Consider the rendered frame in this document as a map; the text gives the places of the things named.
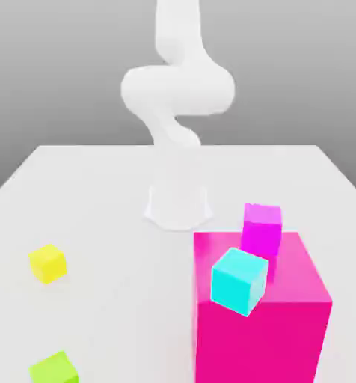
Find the small lime green cube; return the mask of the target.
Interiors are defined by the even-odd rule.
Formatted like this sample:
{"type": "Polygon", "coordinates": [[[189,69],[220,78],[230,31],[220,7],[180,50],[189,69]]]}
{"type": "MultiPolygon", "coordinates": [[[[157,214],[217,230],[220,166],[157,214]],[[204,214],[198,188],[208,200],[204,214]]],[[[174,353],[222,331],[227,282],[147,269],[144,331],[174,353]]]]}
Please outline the small lime green cube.
{"type": "Polygon", "coordinates": [[[79,383],[77,370],[65,351],[59,351],[30,366],[29,374],[32,383],[79,383]]]}

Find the large pink box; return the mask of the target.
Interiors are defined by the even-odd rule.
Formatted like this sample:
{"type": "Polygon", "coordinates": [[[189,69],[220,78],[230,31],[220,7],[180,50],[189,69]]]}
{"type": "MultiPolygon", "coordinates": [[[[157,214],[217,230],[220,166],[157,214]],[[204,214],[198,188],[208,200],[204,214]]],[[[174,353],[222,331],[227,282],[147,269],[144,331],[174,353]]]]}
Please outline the large pink box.
{"type": "Polygon", "coordinates": [[[332,300],[296,232],[282,235],[266,292],[244,317],[211,301],[212,265],[238,232],[196,232],[195,383],[313,383],[332,300]]]}

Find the small yellow cube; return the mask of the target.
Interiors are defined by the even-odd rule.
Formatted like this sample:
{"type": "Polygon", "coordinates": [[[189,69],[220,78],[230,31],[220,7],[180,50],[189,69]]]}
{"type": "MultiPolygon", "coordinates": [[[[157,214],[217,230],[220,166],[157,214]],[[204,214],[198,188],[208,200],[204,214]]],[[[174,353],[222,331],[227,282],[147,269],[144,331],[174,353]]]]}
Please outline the small yellow cube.
{"type": "Polygon", "coordinates": [[[67,274],[64,252],[49,244],[28,255],[34,276],[43,284],[50,284],[67,274]]]}

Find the small magenta cube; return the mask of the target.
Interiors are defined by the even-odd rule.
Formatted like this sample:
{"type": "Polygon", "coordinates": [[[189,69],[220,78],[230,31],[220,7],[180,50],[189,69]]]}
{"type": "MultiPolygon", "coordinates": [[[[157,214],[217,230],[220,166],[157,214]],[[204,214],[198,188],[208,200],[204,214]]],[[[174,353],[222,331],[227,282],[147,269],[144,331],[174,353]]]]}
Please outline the small magenta cube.
{"type": "Polygon", "coordinates": [[[282,236],[279,206],[246,203],[241,249],[259,257],[276,257],[282,236]]]}

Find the small cyan cube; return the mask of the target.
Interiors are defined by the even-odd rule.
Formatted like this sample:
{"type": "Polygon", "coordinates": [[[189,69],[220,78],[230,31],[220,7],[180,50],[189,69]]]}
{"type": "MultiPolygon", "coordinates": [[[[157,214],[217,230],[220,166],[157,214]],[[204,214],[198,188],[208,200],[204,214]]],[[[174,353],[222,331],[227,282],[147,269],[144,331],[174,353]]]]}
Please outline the small cyan cube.
{"type": "Polygon", "coordinates": [[[268,260],[229,248],[212,266],[211,301],[248,317],[264,296],[268,260]]]}

